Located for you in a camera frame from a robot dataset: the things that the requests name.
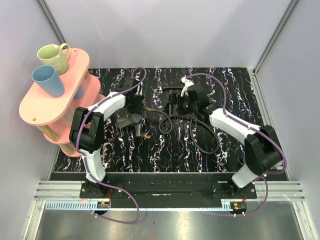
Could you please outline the grey faucet with brass fittings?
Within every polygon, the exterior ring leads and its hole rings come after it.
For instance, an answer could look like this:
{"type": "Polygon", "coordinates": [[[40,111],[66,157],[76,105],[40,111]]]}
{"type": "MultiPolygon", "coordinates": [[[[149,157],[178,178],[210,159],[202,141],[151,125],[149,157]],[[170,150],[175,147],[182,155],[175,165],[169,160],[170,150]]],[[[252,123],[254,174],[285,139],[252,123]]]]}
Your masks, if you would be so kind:
{"type": "Polygon", "coordinates": [[[122,129],[128,127],[129,125],[133,125],[135,128],[135,136],[137,138],[143,138],[149,140],[151,138],[150,135],[146,133],[142,133],[142,111],[138,110],[136,112],[129,112],[127,116],[118,117],[116,119],[116,125],[118,128],[122,129]]]}

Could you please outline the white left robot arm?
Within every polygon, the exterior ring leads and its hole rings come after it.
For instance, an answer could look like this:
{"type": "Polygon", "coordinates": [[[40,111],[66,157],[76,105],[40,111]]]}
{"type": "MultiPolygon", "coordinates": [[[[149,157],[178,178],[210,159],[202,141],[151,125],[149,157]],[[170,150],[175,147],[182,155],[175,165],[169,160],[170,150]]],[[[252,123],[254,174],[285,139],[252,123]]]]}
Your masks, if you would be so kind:
{"type": "Polygon", "coordinates": [[[89,107],[77,107],[70,128],[69,140],[80,154],[85,166],[85,181],[81,184],[80,196],[103,198],[109,194],[107,175],[102,165],[101,147],[105,142],[105,121],[115,112],[126,108],[127,116],[116,119],[121,129],[132,125],[135,136],[143,136],[142,119],[142,83],[133,77],[127,77],[124,83],[99,102],[89,107]]]}

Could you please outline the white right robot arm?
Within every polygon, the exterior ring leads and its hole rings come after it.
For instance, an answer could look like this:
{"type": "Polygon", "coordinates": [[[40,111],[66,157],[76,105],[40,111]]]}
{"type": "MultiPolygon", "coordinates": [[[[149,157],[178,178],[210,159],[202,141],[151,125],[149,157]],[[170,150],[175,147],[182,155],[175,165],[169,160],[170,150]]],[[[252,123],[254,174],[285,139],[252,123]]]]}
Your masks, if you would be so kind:
{"type": "Polygon", "coordinates": [[[228,112],[225,105],[210,102],[199,84],[186,82],[177,90],[170,97],[169,104],[175,105],[179,114],[195,114],[207,125],[221,129],[244,146],[244,164],[227,185],[230,197],[239,198],[248,184],[264,175],[278,175],[285,171],[284,168],[274,169],[280,162],[285,163],[286,157],[272,126],[249,123],[228,112]]]}

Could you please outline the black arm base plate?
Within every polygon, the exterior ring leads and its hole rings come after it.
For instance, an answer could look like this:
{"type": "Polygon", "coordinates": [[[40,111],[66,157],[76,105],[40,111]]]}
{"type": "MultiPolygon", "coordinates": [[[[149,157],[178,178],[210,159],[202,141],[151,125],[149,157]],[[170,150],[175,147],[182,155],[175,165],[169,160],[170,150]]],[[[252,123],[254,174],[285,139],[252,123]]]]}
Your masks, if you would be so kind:
{"type": "Polygon", "coordinates": [[[199,196],[205,199],[256,199],[257,193],[253,184],[238,188],[235,184],[227,182],[210,181],[131,181],[112,182],[111,185],[127,190],[133,196],[199,196]]]}

